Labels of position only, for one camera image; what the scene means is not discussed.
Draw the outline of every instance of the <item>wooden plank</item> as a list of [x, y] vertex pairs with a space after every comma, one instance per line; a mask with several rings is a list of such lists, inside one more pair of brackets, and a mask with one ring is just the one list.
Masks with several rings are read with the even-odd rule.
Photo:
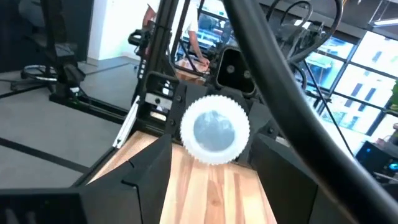
[[[134, 133], [91, 181], [120, 166], [155, 140], [154, 136]], [[174, 144], [160, 222], [275, 224], [276, 220], [256, 171], [235, 164], [202, 164], [182, 146]]]

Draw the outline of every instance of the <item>black pole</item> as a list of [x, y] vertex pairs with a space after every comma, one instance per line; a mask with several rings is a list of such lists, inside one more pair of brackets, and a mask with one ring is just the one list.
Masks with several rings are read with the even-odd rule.
[[173, 43], [173, 47], [172, 47], [172, 53], [170, 55], [171, 58], [175, 57], [175, 52], [177, 51], [178, 43], [179, 43], [179, 40], [182, 35], [182, 28], [185, 23], [185, 18], [187, 17], [187, 12], [188, 12], [190, 2], [191, 2], [191, 0], [185, 0], [184, 7], [182, 8], [180, 22], [178, 23], [177, 32], [175, 33], [174, 43]]
[[149, 60], [143, 79], [149, 71], [162, 72], [162, 60], [170, 42], [172, 28], [178, 0], [161, 0], [155, 25], [155, 32], [150, 43]]

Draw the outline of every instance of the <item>person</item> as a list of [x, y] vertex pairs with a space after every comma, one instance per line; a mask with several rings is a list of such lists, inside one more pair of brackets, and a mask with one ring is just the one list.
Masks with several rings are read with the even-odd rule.
[[[159, 10], [160, 1], [161, 0], [147, 0], [148, 8], [147, 8], [145, 16], [142, 20], [142, 28], [143, 29], [148, 29], [149, 21], [156, 21], [156, 13]], [[174, 17], [174, 21], [172, 24], [172, 38], [170, 41], [170, 50], [173, 46], [175, 34], [177, 33], [178, 24], [180, 22], [184, 3], [185, 3], [185, 0], [179, 0], [178, 5], [177, 5], [177, 10], [175, 11], [175, 17]], [[189, 41], [199, 59], [199, 61], [201, 63], [204, 63], [205, 65], [209, 65], [209, 63], [210, 63], [209, 60], [202, 55], [201, 50], [199, 48], [198, 37], [197, 37], [198, 11], [197, 11], [195, 4], [192, 2], [190, 2], [190, 4], [189, 4], [187, 16], [185, 18], [185, 22], [182, 27], [182, 33], [184, 33], [184, 32], [188, 32]]]

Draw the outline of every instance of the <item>white wall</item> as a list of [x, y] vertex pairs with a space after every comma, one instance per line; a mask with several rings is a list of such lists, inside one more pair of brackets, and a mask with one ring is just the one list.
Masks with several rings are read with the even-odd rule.
[[146, 9], [144, 1], [95, 0], [88, 57], [139, 59], [134, 53], [136, 46], [128, 44], [127, 38], [141, 28]]
[[90, 42], [88, 57], [98, 60], [100, 57], [101, 37], [105, 20], [107, 0], [94, 0], [93, 17], [91, 19]]

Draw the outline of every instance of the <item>glass wall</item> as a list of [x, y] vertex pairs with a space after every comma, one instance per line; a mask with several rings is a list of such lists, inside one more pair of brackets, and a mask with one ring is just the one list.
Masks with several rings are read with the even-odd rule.
[[338, 74], [353, 47], [352, 43], [332, 37], [307, 57], [306, 62], [320, 87], [330, 90], [337, 82]]
[[[328, 106], [340, 127], [374, 138], [393, 132], [397, 118], [387, 114], [398, 76], [398, 41], [367, 32], [348, 54]], [[323, 120], [331, 122], [326, 110]]]

